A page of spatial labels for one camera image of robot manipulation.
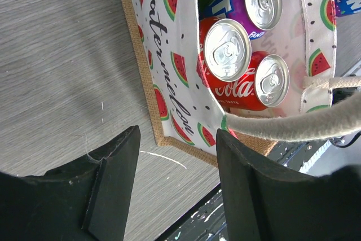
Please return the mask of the watermelon print jute bag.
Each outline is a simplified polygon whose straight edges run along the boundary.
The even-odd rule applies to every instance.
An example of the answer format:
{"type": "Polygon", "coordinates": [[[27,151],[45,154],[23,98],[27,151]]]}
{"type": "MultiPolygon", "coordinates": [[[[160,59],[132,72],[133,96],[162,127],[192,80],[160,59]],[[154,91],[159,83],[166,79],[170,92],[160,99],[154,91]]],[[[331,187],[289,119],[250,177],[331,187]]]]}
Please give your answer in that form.
{"type": "Polygon", "coordinates": [[[329,73],[303,80],[293,102],[241,116],[224,111],[199,70],[197,0],[121,0],[159,146],[174,146],[216,165],[216,132],[228,131],[268,155],[278,141],[301,142],[360,129],[360,95],[332,105],[331,88],[346,86],[329,73]]]}

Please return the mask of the red Coca-Cola can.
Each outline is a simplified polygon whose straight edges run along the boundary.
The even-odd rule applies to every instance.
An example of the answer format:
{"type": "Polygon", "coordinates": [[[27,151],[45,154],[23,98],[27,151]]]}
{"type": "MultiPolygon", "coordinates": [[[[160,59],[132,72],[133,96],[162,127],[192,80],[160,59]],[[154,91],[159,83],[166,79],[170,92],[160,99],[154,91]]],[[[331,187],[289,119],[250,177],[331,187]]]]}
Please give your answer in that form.
{"type": "Polygon", "coordinates": [[[252,47],[236,20],[208,17],[199,21],[197,72],[205,86],[217,88],[240,79],[250,65],[252,47]]]}
{"type": "Polygon", "coordinates": [[[212,88],[212,93],[222,106],[263,111],[282,103],[289,83],[289,69],[281,56],[255,51],[242,77],[226,86],[212,88]]]}

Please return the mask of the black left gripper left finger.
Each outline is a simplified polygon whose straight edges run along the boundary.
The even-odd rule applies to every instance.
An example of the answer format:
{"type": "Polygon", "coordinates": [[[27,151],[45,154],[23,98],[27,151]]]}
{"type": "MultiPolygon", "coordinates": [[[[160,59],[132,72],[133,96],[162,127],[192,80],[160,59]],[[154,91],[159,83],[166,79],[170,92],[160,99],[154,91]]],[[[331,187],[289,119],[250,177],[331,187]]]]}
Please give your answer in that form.
{"type": "Polygon", "coordinates": [[[42,176],[1,174],[2,240],[123,240],[140,149],[131,126],[42,176]]]}

